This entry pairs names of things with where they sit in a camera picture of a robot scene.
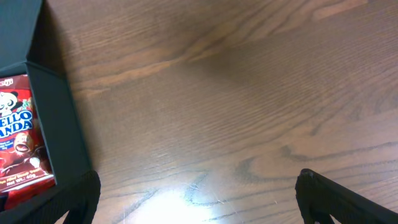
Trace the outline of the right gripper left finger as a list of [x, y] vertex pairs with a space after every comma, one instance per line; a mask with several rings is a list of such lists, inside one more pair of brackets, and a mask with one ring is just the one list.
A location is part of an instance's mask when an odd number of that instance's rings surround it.
[[1, 212], [1, 223], [91, 223], [100, 198], [101, 182], [90, 170], [63, 185], [57, 185], [28, 201]]

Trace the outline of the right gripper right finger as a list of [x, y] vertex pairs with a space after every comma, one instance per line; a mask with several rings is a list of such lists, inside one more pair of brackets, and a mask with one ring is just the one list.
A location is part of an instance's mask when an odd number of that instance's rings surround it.
[[397, 213], [337, 184], [311, 169], [302, 169], [295, 184], [305, 224], [397, 223]]

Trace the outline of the dark green box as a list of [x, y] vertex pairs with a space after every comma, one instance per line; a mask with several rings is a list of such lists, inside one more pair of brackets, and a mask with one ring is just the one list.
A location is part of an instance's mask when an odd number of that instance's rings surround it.
[[55, 26], [43, 0], [2, 1], [1, 79], [29, 77], [53, 187], [93, 170], [62, 68]]

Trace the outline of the red panda biscuit box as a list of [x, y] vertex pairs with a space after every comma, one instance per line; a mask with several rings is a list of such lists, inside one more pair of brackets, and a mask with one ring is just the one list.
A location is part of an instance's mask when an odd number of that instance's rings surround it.
[[1, 79], [1, 192], [20, 190], [53, 172], [40, 130], [29, 77]]

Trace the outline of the red hacks candy bag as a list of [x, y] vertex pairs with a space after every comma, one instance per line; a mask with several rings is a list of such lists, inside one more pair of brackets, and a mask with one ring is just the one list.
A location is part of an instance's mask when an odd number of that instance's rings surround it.
[[54, 179], [43, 180], [19, 190], [1, 193], [1, 211], [10, 210], [55, 185]]

